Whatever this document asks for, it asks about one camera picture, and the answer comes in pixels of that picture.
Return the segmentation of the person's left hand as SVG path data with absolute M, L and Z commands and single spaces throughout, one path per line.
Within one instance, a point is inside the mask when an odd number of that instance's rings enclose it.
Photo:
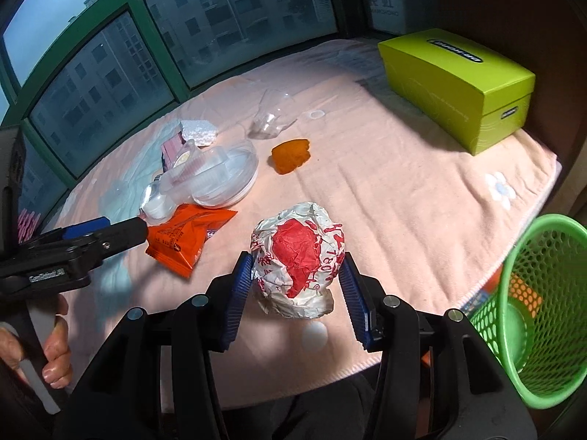
M 72 352 L 68 341 L 69 326 L 65 319 L 68 311 L 69 304 L 66 298 L 59 294 L 53 331 L 44 343 L 44 354 L 48 362 L 42 372 L 43 379 L 53 389 L 65 388 L 73 378 Z M 20 342 L 5 328 L 1 328 L 0 337 L 1 360 L 14 371 L 19 380 L 29 385 L 29 380 L 20 367 L 20 363 L 25 359 L 25 352 Z

